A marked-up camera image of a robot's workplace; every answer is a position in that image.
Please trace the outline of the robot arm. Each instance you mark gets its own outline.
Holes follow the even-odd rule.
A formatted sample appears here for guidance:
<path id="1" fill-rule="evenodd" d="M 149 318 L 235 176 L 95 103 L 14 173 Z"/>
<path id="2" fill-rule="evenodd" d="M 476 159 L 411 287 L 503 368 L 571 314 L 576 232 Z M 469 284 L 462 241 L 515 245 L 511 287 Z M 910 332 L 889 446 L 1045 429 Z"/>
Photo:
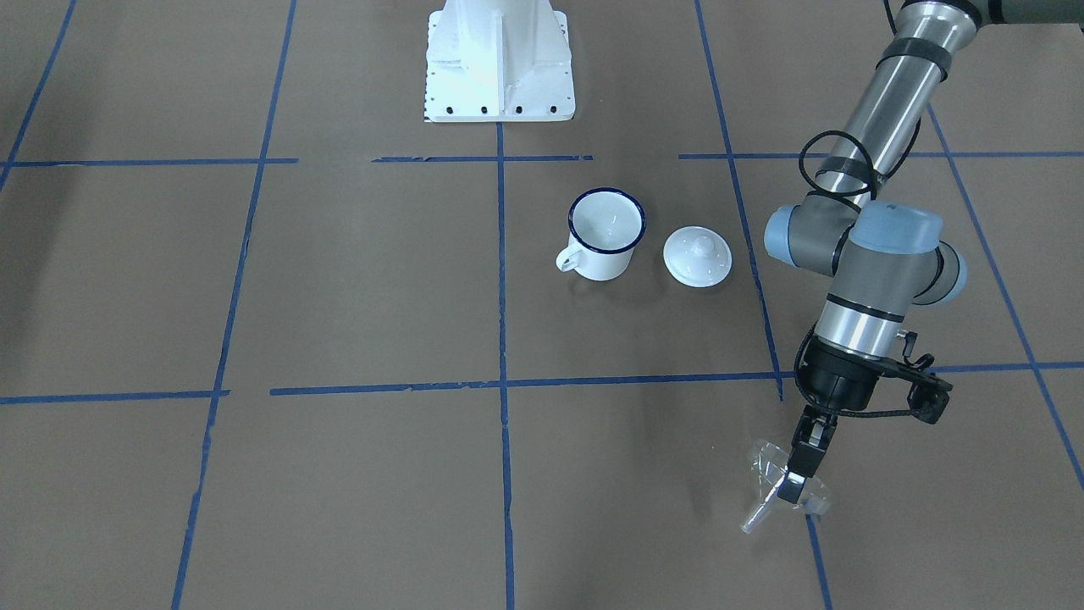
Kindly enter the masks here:
<path id="1" fill-rule="evenodd" d="M 796 352 L 805 408 L 773 495 L 801 505 L 842 417 L 872 418 L 877 382 L 909 382 L 899 414 L 935 424 L 952 386 L 911 359 L 909 308 L 953 300 L 967 278 L 941 217 L 888 202 L 882 189 L 904 163 L 926 104 L 954 59 L 990 25 L 1080 24 L 1080 1 L 906 1 L 890 16 L 893 37 L 870 85 L 817 171 L 801 169 L 803 202 L 783 206 L 764 230 L 767 254 L 830 280 L 824 308 Z"/>

